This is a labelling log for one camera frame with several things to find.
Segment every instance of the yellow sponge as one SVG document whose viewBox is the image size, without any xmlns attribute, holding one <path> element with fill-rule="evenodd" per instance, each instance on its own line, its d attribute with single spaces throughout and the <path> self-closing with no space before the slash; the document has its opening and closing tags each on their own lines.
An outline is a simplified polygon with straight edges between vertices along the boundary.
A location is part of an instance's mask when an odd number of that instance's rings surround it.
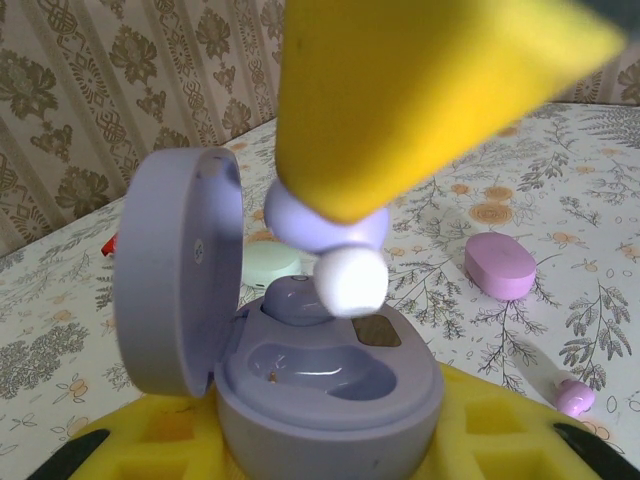
<svg viewBox="0 0 640 480">
<path fill-rule="evenodd" d="M 355 223 L 620 52 L 571 0 L 291 1 L 276 166 Z"/>
<path fill-rule="evenodd" d="M 441 365 L 445 398 L 416 480 L 599 480 L 552 424 L 563 414 Z M 78 432 L 108 429 L 71 480 L 245 480 L 225 447 L 215 392 L 146 396 Z"/>
</svg>

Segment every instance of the red object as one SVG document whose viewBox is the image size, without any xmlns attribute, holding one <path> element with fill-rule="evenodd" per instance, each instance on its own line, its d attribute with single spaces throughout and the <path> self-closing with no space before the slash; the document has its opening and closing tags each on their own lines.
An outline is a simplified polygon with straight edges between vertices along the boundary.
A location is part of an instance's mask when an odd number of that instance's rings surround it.
<svg viewBox="0 0 640 480">
<path fill-rule="evenodd" d="M 104 247 L 100 250 L 102 254 L 106 257 L 107 255 L 113 255 L 116 253 L 116 241 L 118 238 L 118 234 L 116 233 L 111 240 L 109 240 Z"/>
</svg>

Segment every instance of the table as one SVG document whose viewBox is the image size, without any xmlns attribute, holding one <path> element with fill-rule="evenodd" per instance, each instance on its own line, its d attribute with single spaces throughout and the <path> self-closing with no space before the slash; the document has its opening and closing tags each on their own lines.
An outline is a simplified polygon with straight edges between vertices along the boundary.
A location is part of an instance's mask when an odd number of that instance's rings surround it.
<svg viewBox="0 0 640 480">
<path fill-rule="evenodd" d="M 274 134 L 272 121 L 228 145 L 248 242 L 272 239 L 261 207 Z M 113 261 L 100 253 L 122 207 L 0 259 L 2 480 L 26 478 L 78 429 L 141 395 L 119 357 Z M 640 110 L 546 105 L 391 205 L 388 301 L 438 360 L 534 400 L 552 401 L 552 375 L 572 370 L 597 391 L 581 419 L 640 466 L 639 207 Z M 489 230 L 538 262 L 522 301 L 488 298 L 464 273 L 466 239 Z M 257 295 L 243 288 L 242 302 Z"/>
</svg>

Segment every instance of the beige wallpaper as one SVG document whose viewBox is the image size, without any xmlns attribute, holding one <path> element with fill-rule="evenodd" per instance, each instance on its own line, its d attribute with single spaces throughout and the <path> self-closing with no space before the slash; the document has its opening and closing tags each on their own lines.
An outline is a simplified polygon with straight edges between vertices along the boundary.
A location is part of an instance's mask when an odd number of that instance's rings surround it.
<svg viewBox="0 0 640 480">
<path fill-rule="evenodd" d="M 0 0 L 0 256 L 122 196 L 151 151 L 273 118 L 283 9 Z M 562 99 L 640 104 L 640 45 Z"/>
</svg>

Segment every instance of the small pink object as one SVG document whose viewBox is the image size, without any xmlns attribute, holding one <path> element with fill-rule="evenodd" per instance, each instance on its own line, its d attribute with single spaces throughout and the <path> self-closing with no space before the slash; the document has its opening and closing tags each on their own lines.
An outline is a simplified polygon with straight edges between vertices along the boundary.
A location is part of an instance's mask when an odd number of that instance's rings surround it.
<svg viewBox="0 0 640 480">
<path fill-rule="evenodd" d="M 524 297 L 536 279 L 536 261 L 508 235 L 488 232 L 472 236 L 465 247 L 465 267 L 471 279 L 498 300 Z"/>
<path fill-rule="evenodd" d="M 578 380 L 567 379 L 558 386 L 556 409 L 570 417 L 577 417 L 589 410 L 596 394 L 586 384 Z"/>
</svg>

